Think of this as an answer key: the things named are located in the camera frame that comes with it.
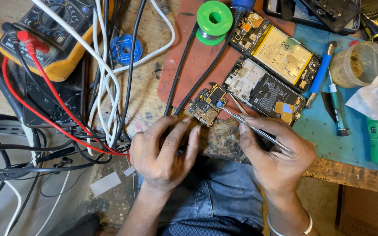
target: wooden table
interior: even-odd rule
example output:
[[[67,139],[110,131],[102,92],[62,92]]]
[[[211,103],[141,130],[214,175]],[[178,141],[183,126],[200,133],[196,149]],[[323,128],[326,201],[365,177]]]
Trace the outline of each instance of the wooden table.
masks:
[[[156,0],[156,2],[174,25],[175,19],[178,17],[177,12],[180,0]],[[122,25],[125,33],[132,33],[139,3],[140,1],[130,1]],[[32,5],[32,2],[28,0],[0,0],[0,26],[6,21],[18,22],[22,17],[22,13],[28,11]],[[137,36],[143,45],[144,55],[164,46],[171,38],[171,32],[167,24],[161,19],[151,3],[147,3],[145,6]],[[136,132],[147,129],[164,113],[165,104],[157,96],[158,78],[161,76],[159,69],[162,69],[164,60],[165,52],[134,68],[131,100],[126,117],[126,128],[131,137]],[[96,67],[96,63],[93,62],[92,78]],[[118,73],[117,78],[121,85],[123,98],[121,105],[123,107],[128,73]],[[111,110],[111,104],[104,100],[102,108],[103,110]],[[13,111],[1,92],[0,113],[13,115]],[[184,111],[179,117],[183,119],[187,116],[189,116],[189,113]],[[95,124],[95,127],[98,131],[102,131],[99,124]],[[234,119],[221,120],[218,125],[214,125],[210,129],[204,128],[201,139],[200,153],[203,155],[226,160],[237,160],[244,163],[248,161],[239,148],[238,123]],[[317,158],[304,176],[378,191],[378,171],[328,159]]]

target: yellow multimeter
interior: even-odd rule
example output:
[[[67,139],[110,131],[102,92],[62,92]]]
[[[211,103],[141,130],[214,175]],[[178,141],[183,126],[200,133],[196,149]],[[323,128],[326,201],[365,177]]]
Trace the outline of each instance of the yellow multimeter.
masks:
[[[91,0],[47,0],[44,3],[67,22],[88,44],[93,41],[93,5]],[[109,17],[112,16],[112,13],[113,5],[109,4]],[[24,15],[20,22],[14,23],[14,25],[33,34],[49,46],[48,53],[43,54],[37,51],[36,57],[52,81],[66,80],[84,55],[85,48],[36,5]],[[0,35],[0,51],[21,66],[8,33]],[[30,70],[41,75],[27,53],[23,42],[20,42],[20,51]]]

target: blue mat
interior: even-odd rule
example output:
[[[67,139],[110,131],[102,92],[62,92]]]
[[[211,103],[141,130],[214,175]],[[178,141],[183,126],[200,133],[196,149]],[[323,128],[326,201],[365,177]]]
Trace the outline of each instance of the blue mat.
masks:
[[[353,40],[364,41],[351,36],[335,35],[300,24],[296,24],[293,38],[319,56],[326,53],[326,45],[329,41],[337,42],[335,53],[348,49],[349,43]],[[345,104],[359,88],[361,87],[338,87],[341,103]],[[323,80],[320,91],[330,92],[328,75]],[[308,98],[309,93],[305,92],[303,96]],[[293,129],[316,146],[318,157],[378,170],[378,165],[369,161],[370,141],[365,116],[345,105],[343,110],[346,126],[350,129],[347,137],[338,137],[336,135],[336,124],[327,113],[320,93],[315,98],[312,109],[305,109],[302,112],[301,118],[294,124]]]

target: solder wire spool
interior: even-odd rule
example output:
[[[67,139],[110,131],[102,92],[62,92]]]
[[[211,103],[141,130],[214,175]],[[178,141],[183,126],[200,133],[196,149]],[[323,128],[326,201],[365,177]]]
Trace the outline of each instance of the solder wire spool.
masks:
[[[123,65],[129,65],[131,59],[131,46],[132,46],[132,35],[123,34],[122,36],[116,36],[110,42],[110,47],[112,48],[113,59]],[[134,62],[139,61],[142,57],[142,44],[136,39],[135,44],[135,55]]]
[[[196,18],[199,24],[196,37],[210,46],[221,43],[233,24],[230,9],[224,3],[212,0],[199,7]]]

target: tweezers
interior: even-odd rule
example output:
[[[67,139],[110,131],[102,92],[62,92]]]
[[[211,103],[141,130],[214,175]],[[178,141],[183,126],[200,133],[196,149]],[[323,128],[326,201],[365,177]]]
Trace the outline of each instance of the tweezers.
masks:
[[[263,130],[260,130],[260,129],[257,129],[255,127],[252,127],[248,124],[246,124],[244,122],[244,119],[241,118],[240,116],[236,115],[236,114],[233,114],[231,111],[227,110],[226,108],[220,106],[220,108],[222,108],[224,111],[228,112],[228,114],[232,115],[237,121],[239,121],[240,123],[243,123],[247,126],[249,126],[249,128],[251,128],[253,131],[255,131],[257,134],[259,134],[260,136],[266,138],[267,140],[269,140],[271,143],[275,144],[278,148],[280,148],[281,150],[284,150],[285,152],[291,154],[291,151],[286,148],[284,145],[282,145],[280,142],[276,141],[275,138],[271,137],[270,134],[266,133],[265,131]]]

